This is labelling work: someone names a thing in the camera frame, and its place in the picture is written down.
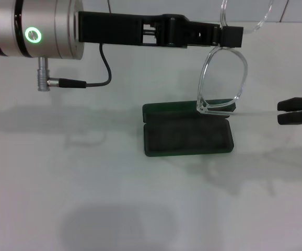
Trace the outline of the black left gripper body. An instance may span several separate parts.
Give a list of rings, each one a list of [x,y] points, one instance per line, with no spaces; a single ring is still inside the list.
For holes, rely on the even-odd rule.
[[[78,13],[78,39],[84,43],[186,48],[182,15],[156,16]]]

